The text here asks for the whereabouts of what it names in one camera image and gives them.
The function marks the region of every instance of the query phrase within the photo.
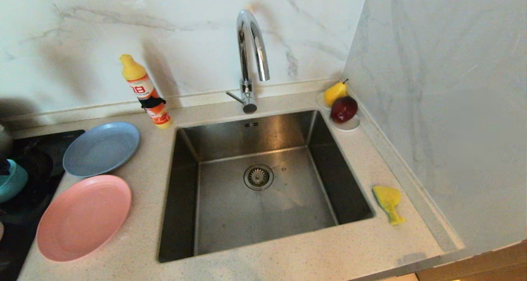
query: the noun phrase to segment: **sink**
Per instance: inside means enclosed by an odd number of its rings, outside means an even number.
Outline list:
[[[317,110],[179,128],[158,260],[371,217]]]

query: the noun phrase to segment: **sponge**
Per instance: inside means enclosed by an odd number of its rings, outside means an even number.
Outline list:
[[[398,225],[406,221],[404,217],[399,216],[395,211],[395,206],[401,201],[401,192],[399,189],[388,186],[374,186],[373,193],[381,208],[388,213],[391,225]]]

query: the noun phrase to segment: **orange dish soap bottle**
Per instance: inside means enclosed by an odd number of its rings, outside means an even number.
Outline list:
[[[166,110],[166,101],[159,96],[147,70],[128,54],[121,55],[119,59],[123,64],[123,77],[137,96],[141,108],[147,112],[158,128],[170,127],[173,120]]]

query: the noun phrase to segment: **small white plate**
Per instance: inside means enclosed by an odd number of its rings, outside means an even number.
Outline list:
[[[331,111],[331,106],[328,106],[324,100],[323,92],[317,95],[317,104],[320,106],[320,108]]]
[[[352,119],[350,119],[349,121],[343,122],[343,123],[335,123],[331,119],[331,116],[330,116],[329,117],[329,122],[331,123],[332,127],[334,127],[335,129],[337,129],[337,130],[339,130],[341,132],[351,132],[354,129],[357,129],[359,127],[359,125],[361,124],[361,120],[359,119],[357,114],[354,115],[352,117]]]

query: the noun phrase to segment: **drain strainer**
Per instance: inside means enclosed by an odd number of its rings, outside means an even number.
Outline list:
[[[273,171],[263,164],[252,165],[245,170],[243,181],[253,190],[264,190],[273,183]]]

